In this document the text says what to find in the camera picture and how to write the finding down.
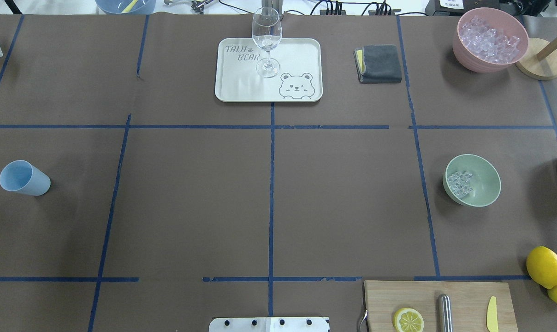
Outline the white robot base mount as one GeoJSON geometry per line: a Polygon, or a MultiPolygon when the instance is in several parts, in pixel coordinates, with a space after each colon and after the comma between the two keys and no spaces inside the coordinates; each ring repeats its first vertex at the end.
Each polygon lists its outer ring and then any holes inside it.
{"type": "Polygon", "coordinates": [[[236,317],[217,318],[209,332],[329,332],[327,317],[236,317]]]}

